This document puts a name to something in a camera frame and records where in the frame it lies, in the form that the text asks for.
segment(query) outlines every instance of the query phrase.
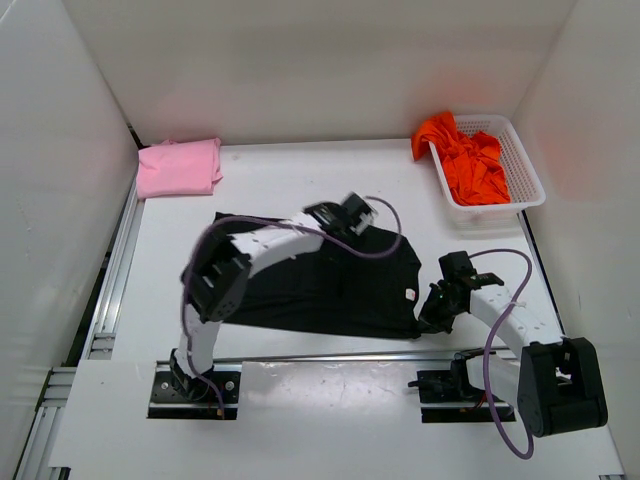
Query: white tabletop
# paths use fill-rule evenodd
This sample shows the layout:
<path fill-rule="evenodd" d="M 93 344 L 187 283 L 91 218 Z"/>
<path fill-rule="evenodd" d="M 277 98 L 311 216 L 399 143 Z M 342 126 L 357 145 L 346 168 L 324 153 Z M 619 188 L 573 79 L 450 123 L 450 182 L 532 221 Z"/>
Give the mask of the white tabletop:
<path fill-rule="evenodd" d="M 422 424 L 413 363 L 244 363 L 235 421 L 147 419 L 153 362 L 85 360 L 50 465 L 70 480 L 597 480 L 621 474 L 607 427 L 535 439 Z M 521 422 L 505 424 L 518 448 Z"/>
<path fill-rule="evenodd" d="M 179 338 L 179 275 L 200 232 L 216 212 L 289 217 L 319 201 L 341 201 L 349 192 L 376 195 L 398 210 L 403 233 L 422 262 L 420 301 L 429 283 L 441 278 L 438 258 L 508 247 L 531 253 L 518 219 L 510 228 L 469 235 L 453 227 L 431 161 L 414 163 L 408 140 L 323 142 L 223 147 L 224 179 L 210 197 L 147 200 L 121 307 L 113 360 L 166 360 Z M 394 229 L 383 207 L 376 225 Z M 492 271 L 515 289 L 524 262 L 508 254 L 474 259 L 479 271 Z M 557 324 L 546 286 L 533 274 L 522 301 L 538 316 Z M 484 344 L 488 329 L 469 315 L 459 316 L 451 335 L 418 340 L 383 340 L 288 332 L 224 324 L 216 358 L 259 358 L 378 352 L 459 350 Z"/>

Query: pink towel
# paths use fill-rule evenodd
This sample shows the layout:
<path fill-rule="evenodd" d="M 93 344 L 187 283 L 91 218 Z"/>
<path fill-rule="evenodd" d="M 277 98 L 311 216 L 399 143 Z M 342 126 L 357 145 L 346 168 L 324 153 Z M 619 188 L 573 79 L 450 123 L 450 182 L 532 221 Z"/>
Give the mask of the pink towel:
<path fill-rule="evenodd" d="M 220 139 L 177 143 L 167 140 L 138 152 L 138 198 L 211 195 L 222 179 Z"/>

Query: black t-shirt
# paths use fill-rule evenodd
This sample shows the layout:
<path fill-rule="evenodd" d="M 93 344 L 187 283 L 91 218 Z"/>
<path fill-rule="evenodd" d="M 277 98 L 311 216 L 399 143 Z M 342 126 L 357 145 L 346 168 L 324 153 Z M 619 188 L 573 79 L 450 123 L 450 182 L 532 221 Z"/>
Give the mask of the black t-shirt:
<path fill-rule="evenodd" d="M 218 213 L 216 220 L 228 216 Z M 220 228 L 244 233 L 261 227 L 238 222 Z M 380 252 L 393 244 L 396 235 L 368 227 L 354 248 Z M 225 321 L 310 333 L 417 338 L 413 309 L 420 266 L 405 237 L 392 255 L 379 260 L 361 259 L 324 242 L 317 252 L 298 255 L 252 277 L 242 305 Z"/>

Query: laundry basket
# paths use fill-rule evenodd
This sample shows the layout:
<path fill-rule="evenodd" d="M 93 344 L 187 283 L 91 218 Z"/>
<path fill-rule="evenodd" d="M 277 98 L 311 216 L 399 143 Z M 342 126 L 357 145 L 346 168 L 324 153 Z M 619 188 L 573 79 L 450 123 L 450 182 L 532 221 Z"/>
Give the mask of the laundry basket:
<path fill-rule="evenodd" d="M 502 226 L 509 223 L 523 209 L 540 205 L 545 201 L 542 184 L 507 118 L 502 115 L 456 115 L 455 120 L 458 131 L 470 137 L 478 131 L 483 131 L 500 141 L 500 164 L 507 178 L 511 203 L 472 207 L 458 205 L 451 196 L 436 147 L 430 142 L 440 185 L 454 223 L 469 228 Z"/>

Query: orange shirt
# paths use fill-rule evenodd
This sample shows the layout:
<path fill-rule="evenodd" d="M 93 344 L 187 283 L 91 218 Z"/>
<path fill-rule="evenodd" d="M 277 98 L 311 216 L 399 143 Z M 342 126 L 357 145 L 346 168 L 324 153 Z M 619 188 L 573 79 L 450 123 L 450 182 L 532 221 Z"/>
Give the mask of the orange shirt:
<path fill-rule="evenodd" d="M 469 206 L 511 201 L 497 138 L 484 132 L 469 138 L 458 132 L 451 112 L 444 112 L 424 122 L 411 137 L 414 160 L 429 151 L 429 142 L 436 146 L 456 203 Z"/>

